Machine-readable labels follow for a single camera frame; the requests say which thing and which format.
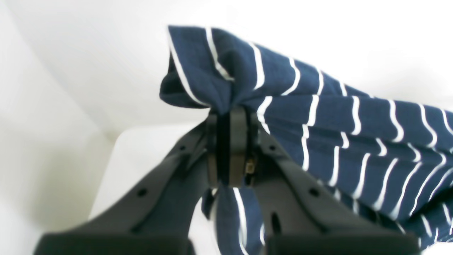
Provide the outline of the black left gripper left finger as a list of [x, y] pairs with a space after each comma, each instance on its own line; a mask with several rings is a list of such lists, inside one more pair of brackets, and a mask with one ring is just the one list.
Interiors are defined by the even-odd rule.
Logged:
[[203, 193], [214, 184], [218, 116], [209, 113], [118, 202], [69, 231], [45, 234], [35, 255], [194, 255], [188, 237]]

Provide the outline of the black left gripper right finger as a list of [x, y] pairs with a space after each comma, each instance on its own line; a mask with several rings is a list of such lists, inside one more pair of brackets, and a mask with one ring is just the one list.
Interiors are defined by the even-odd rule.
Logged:
[[229, 186], [249, 187], [265, 224], [266, 255], [418, 255], [412, 235], [352, 213], [290, 158], [251, 111], [229, 113]]

